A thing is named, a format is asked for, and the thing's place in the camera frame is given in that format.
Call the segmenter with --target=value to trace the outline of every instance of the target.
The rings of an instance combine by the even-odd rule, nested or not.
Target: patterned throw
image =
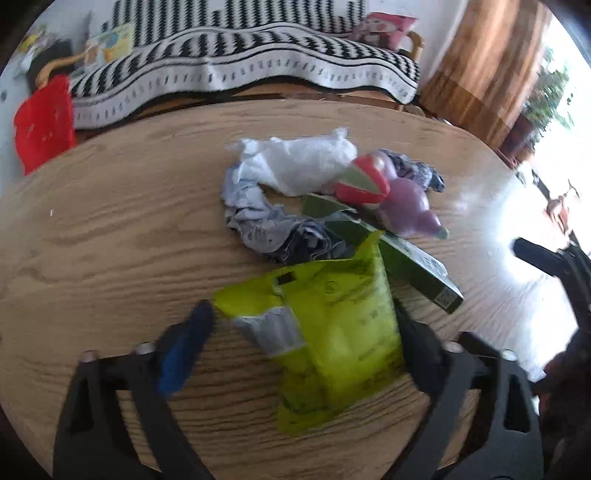
[[[111,17],[94,22],[102,31],[135,23],[134,50],[72,78],[77,129],[118,122],[169,93],[236,91],[286,77],[333,92],[381,90],[401,103],[410,102],[418,87],[413,61],[346,39],[365,14],[363,0],[117,0],[111,5]]]

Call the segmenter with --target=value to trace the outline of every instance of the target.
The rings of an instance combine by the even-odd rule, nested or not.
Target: oval table
[[[447,315],[403,284],[412,316],[443,338],[473,330],[511,348],[531,375],[563,349],[574,319],[560,283],[511,255],[524,236],[559,246],[543,198],[467,132],[385,108],[256,100],[160,115],[96,137],[0,199],[0,399],[48,471],[70,376],[82,352],[122,355],[183,320],[196,301],[273,266],[225,226],[220,185],[241,137],[294,138],[347,126],[360,151],[385,147],[434,165],[447,241],[412,239],[465,295]],[[379,479],[424,413],[408,376],[326,426],[288,437],[275,424],[280,370],[226,324],[170,406],[215,477]],[[154,465],[129,396],[134,444]],[[469,421],[471,405],[458,429]],[[458,451],[461,435],[446,459]]]

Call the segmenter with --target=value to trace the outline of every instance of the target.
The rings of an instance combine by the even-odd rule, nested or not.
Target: crumpled white bag
[[[329,135],[296,140],[243,138],[235,145],[241,164],[234,183],[255,180],[288,197],[318,192],[357,157],[357,148],[346,136],[346,128],[337,128]]]

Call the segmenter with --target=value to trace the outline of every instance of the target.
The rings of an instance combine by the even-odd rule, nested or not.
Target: wooden curtain
[[[499,148],[534,86],[550,19],[537,0],[470,0],[423,106]]]

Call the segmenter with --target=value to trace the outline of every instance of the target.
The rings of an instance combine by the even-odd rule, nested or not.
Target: crumpled cloth
[[[322,223],[288,215],[281,205],[270,204],[255,180],[236,181],[238,168],[226,171],[222,198],[226,224],[240,234],[248,248],[282,265],[346,258],[352,253],[344,240]]]
[[[436,192],[445,190],[445,181],[435,168],[430,167],[426,163],[412,160],[406,155],[393,152],[387,148],[380,148],[380,151],[384,152],[392,160],[398,177],[412,180],[423,190],[429,188]]]
[[[288,197],[318,192],[357,157],[357,147],[347,140],[346,128],[294,140],[243,138],[233,149],[240,152],[235,181],[256,180]]]

